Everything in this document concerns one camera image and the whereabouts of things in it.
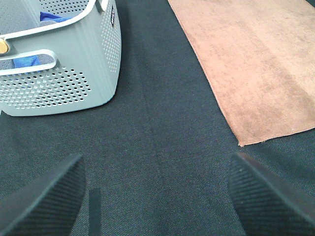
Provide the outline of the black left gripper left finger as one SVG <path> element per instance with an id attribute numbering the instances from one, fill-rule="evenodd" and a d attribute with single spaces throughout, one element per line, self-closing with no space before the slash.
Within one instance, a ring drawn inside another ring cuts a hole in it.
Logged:
<path id="1" fill-rule="evenodd" d="M 84 158 L 71 154 L 0 202 L 2 236 L 68 236 L 86 189 Z"/>

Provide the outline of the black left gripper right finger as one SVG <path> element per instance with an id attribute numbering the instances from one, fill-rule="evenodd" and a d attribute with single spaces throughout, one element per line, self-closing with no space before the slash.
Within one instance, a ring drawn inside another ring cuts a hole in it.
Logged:
<path id="1" fill-rule="evenodd" d="M 248 236 L 315 234 L 315 198 L 245 153 L 231 157 L 228 191 Z"/>

